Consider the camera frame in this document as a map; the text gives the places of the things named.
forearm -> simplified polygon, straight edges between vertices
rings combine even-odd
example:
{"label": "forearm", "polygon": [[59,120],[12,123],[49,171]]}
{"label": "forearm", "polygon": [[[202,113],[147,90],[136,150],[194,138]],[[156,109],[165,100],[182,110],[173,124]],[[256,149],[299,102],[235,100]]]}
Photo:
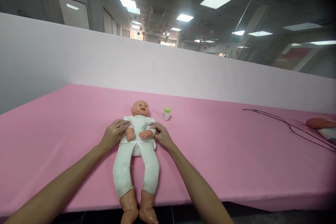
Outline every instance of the forearm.
{"label": "forearm", "polygon": [[174,144],[168,149],[181,173],[191,201],[205,224],[233,223],[223,204]]}
{"label": "forearm", "polygon": [[39,191],[5,224],[51,223],[66,206],[85,176],[107,151],[108,149],[99,145],[95,146],[82,159]]}

doll head on table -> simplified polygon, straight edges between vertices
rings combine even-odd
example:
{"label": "doll head on table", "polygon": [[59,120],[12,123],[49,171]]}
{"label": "doll head on table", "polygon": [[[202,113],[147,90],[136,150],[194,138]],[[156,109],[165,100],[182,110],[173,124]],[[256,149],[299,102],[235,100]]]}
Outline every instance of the doll head on table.
{"label": "doll head on table", "polygon": [[131,109],[131,113],[132,116],[143,115],[147,117],[149,115],[149,108],[147,102],[137,101],[136,103],[134,103]]}
{"label": "doll head on table", "polygon": [[308,127],[315,130],[321,130],[324,128],[336,128],[336,122],[330,121],[325,118],[310,118],[306,121]]}

hand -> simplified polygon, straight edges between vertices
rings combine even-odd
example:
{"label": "hand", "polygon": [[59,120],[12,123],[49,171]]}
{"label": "hand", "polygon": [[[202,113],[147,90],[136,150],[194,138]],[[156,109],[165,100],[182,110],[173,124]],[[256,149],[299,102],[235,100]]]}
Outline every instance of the hand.
{"label": "hand", "polygon": [[149,124],[150,128],[156,129],[155,139],[159,141],[165,148],[169,149],[174,146],[174,142],[170,137],[167,129],[160,123],[151,122]]}
{"label": "hand", "polygon": [[120,140],[124,131],[131,125],[130,121],[116,120],[105,130],[104,136],[101,139],[99,146],[103,148],[104,151],[109,151],[112,149]]}
{"label": "hand", "polygon": [[139,137],[141,137],[141,139],[149,138],[149,137],[152,137],[152,136],[153,136],[153,131],[151,131],[149,129],[139,133]]}
{"label": "hand", "polygon": [[133,138],[135,138],[134,129],[128,128],[126,130],[126,140],[127,140],[127,142],[130,142]]}

white bottle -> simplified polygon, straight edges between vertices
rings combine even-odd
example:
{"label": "white bottle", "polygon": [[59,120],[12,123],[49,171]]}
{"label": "white bottle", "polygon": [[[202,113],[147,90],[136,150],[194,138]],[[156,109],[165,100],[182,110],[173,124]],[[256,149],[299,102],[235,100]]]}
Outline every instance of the white bottle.
{"label": "white bottle", "polygon": [[162,119],[165,120],[165,121],[168,121],[169,119],[169,115],[170,115],[170,108],[169,107],[166,107],[164,109],[164,112],[162,114]]}

fluorescent light panel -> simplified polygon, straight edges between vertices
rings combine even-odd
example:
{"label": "fluorescent light panel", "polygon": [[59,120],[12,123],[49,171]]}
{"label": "fluorescent light panel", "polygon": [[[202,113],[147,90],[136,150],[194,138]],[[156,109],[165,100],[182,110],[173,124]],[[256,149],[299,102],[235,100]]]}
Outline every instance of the fluorescent light panel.
{"label": "fluorescent light panel", "polygon": [[203,2],[201,2],[201,5],[212,9],[218,9],[229,1],[231,0],[204,0]]}
{"label": "fluorescent light panel", "polygon": [[130,8],[130,7],[127,7],[127,10],[128,10],[128,12],[140,15],[140,9],[139,8]]}
{"label": "fluorescent light panel", "polygon": [[257,32],[254,32],[254,33],[249,33],[249,35],[256,36],[256,37],[266,36],[266,35],[271,35],[271,34],[273,34],[273,33],[269,33],[267,31],[257,31]]}
{"label": "fluorescent light panel", "polygon": [[71,8],[71,9],[75,9],[75,10],[79,10],[79,8],[77,8],[77,7],[75,7],[75,6],[73,6],[73,5],[70,5],[70,4],[66,4],[69,8]]}
{"label": "fluorescent light panel", "polygon": [[173,27],[173,28],[171,28],[171,30],[174,30],[174,31],[181,31],[182,29],[179,29],[179,28],[175,28],[175,27]]}
{"label": "fluorescent light panel", "polygon": [[285,26],[283,28],[291,31],[297,31],[297,30],[307,30],[307,29],[312,29],[312,28],[319,28],[322,27],[321,25],[317,25],[314,23],[303,23],[303,24],[297,24],[293,26]]}
{"label": "fluorescent light panel", "polygon": [[233,32],[232,34],[236,34],[236,35],[243,35],[245,31],[236,31],[236,32]]}
{"label": "fluorescent light panel", "polygon": [[316,41],[316,42],[310,42],[310,43],[311,44],[316,44],[316,45],[336,44],[336,40]]}
{"label": "fluorescent light panel", "polygon": [[120,1],[124,7],[134,8],[134,9],[137,7],[136,3],[132,0],[120,0]]}
{"label": "fluorescent light panel", "polygon": [[177,20],[181,20],[183,22],[189,22],[191,19],[193,19],[194,17],[192,16],[188,16],[185,14],[181,14],[180,16],[177,17]]}

